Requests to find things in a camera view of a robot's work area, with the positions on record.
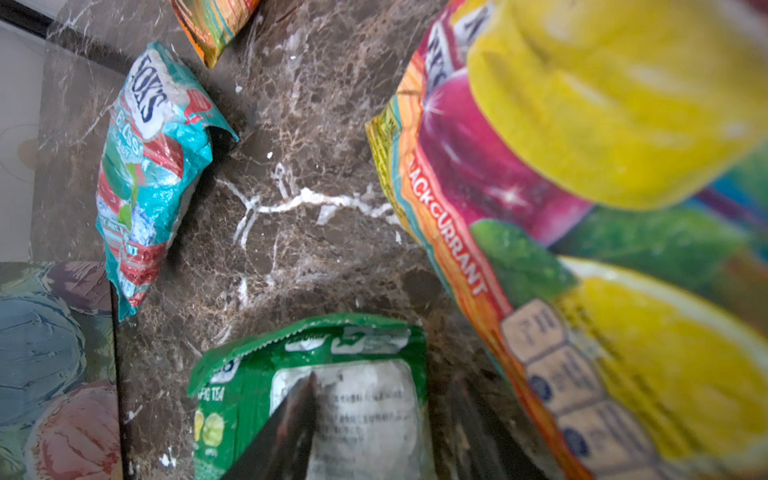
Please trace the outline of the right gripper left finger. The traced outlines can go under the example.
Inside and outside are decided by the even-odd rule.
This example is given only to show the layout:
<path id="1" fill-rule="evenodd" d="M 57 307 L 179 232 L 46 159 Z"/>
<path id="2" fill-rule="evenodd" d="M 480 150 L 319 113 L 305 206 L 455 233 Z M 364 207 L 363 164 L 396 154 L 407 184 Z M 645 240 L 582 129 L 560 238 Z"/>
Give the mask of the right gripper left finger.
<path id="1" fill-rule="evenodd" d="M 314 372 L 301 378 L 221 480 L 307 478 L 318 401 Z"/>

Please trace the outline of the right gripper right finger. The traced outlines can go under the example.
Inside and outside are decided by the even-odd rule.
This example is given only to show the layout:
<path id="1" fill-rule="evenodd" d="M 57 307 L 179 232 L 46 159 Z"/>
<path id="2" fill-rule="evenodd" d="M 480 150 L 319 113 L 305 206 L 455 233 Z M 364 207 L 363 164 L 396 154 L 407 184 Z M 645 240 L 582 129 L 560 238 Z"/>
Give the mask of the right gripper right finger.
<path id="1" fill-rule="evenodd" d="M 448 388 L 448 405 L 457 479 L 542 480 L 546 477 L 466 375 L 453 376 Z"/>

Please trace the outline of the white paper bag colourful print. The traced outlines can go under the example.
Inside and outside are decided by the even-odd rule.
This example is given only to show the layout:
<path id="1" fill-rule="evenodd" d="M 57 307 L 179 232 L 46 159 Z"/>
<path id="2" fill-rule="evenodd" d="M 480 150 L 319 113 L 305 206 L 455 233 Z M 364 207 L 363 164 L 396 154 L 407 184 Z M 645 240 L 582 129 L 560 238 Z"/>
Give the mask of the white paper bag colourful print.
<path id="1" fill-rule="evenodd" d="M 111 284 L 100 262 L 1 265 L 1 476 L 123 476 Z"/>

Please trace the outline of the red yellow Fox's fruits packet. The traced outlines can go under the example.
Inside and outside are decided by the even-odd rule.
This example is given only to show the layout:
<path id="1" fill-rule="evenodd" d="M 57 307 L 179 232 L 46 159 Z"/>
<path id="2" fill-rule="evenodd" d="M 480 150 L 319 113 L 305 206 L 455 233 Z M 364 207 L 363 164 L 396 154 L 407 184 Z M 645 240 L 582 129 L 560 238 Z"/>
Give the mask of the red yellow Fox's fruits packet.
<path id="1" fill-rule="evenodd" d="M 564 477 L 766 477 L 765 2 L 451 1 L 366 132 Z"/>

